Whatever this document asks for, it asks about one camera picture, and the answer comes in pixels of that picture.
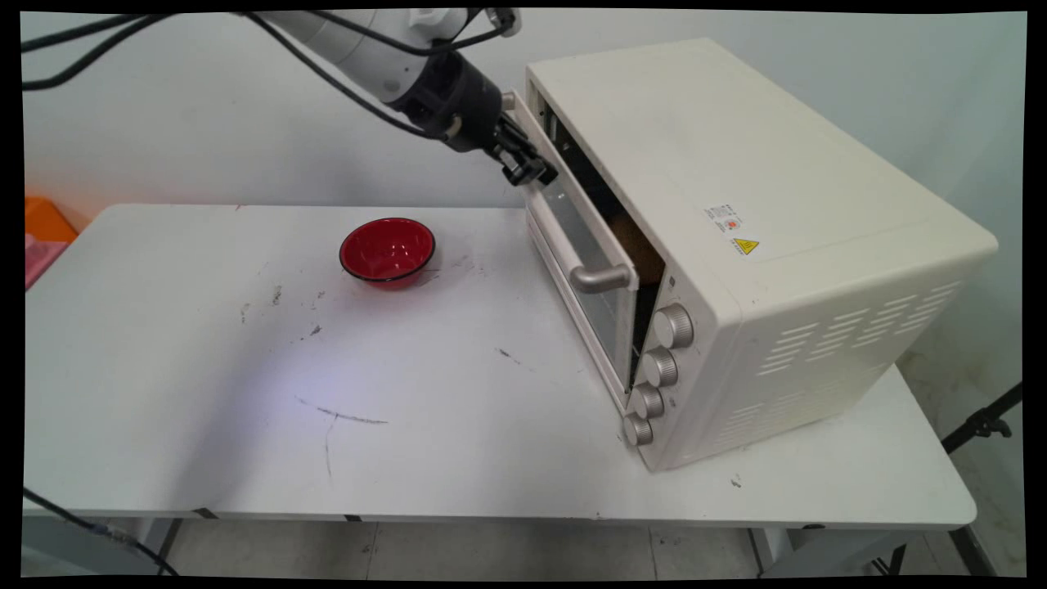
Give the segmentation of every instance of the oven door handle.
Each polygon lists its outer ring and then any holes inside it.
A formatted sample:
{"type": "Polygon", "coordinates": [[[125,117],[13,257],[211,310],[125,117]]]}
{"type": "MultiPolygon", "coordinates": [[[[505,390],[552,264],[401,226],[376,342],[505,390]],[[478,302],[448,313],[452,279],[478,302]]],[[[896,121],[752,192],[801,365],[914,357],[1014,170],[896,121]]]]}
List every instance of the oven door handle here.
{"type": "Polygon", "coordinates": [[[575,290],[592,294],[625,288],[629,285],[632,272],[625,264],[618,264],[602,270],[586,268],[541,192],[532,188],[529,198],[531,202],[528,207],[531,209],[531,214],[575,290]]]}

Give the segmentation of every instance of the oven door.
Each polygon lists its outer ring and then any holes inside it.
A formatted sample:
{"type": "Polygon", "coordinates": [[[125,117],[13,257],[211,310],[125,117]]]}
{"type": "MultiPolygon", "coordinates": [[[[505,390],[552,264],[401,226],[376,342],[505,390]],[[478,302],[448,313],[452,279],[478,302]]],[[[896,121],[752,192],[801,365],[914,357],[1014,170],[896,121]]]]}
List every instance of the oven door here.
{"type": "Polygon", "coordinates": [[[528,225],[604,383],[623,410],[639,275],[629,255],[515,91],[507,108],[542,157],[559,171],[544,189],[521,186],[528,225]]]}

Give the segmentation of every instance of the black stand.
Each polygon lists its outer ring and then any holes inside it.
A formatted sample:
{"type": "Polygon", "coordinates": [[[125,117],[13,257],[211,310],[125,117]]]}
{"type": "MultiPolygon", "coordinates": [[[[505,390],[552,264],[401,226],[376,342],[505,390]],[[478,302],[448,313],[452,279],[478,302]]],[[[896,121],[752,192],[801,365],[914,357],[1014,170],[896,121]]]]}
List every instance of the black stand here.
{"type": "MultiPolygon", "coordinates": [[[[1003,437],[1009,438],[1011,435],[1010,428],[1001,417],[1020,403],[1022,403],[1021,383],[1015,385],[1012,389],[993,402],[988,407],[979,409],[971,414],[971,417],[967,417],[967,421],[962,426],[945,436],[945,439],[941,440],[941,446],[945,449],[945,454],[952,454],[961,446],[974,439],[975,436],[987,438],[994,433],[999,433],[1003,437]]],[[[988,564],[988,560],[974,540],[971,526],[963,526],[960,529],[953,530],[949,533],[949,536],[953,539],[953,543],[956,544],[956,549],[960,552],[963,564],[966,565],[972,575],[996,576],[996,571],[993,570],[993,567],[988,564]]],[[[881,574],[898,574],[901,572],[901,561],[905,559],[905,556],[906,547],[903,545],[894,549],[894,552],[891,554],[890,565],[885,563],[883,559],[876,559],[872,562],[872,566],[876,567],[876,570],[881,574]]]]}

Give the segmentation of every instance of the warning label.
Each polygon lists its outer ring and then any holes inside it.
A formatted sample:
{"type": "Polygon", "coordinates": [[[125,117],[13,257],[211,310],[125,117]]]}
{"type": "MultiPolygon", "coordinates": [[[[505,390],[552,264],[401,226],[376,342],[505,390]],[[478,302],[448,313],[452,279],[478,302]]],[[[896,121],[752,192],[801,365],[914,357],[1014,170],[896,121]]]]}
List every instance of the warning label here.
{"type": "Polygon", "coordinates": [[[716,225],[720,234],[723,235],[725,240],[731,244],[731,247],[739,255],[750,258],[762,256],[762,249],[755,255],[750,256],[750,253],[760,244],[759,229],[751,222],[745,221],[733,204],[710,206],[703,208],[703,211],[709,221],[716,225]]]}
{"type": "Polygon", "coordinates": [[[760,244],[759,241],[750,241],[748,239],[735,239],[734,242],[741,248],[741,252],[745,255],[749,255],[749,253],[753,249],[756,249],[756,246],[760,244]]]}

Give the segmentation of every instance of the yellow warning triangle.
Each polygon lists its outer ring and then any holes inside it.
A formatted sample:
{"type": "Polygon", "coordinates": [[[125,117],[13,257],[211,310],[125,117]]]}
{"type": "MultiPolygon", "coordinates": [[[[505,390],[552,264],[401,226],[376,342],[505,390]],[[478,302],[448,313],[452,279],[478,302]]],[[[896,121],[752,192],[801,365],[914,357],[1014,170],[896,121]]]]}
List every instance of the yellow warning triangle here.
{"type": "Polygon", "coordinates": [[[736,239],[734,242],[738,244],[738,247],[741,247],[741,251],[745,255],[749,255],[749,252],[756,249],[756,246],[760,244],[759,241],[750,241],[748,239],[736,239]]]}

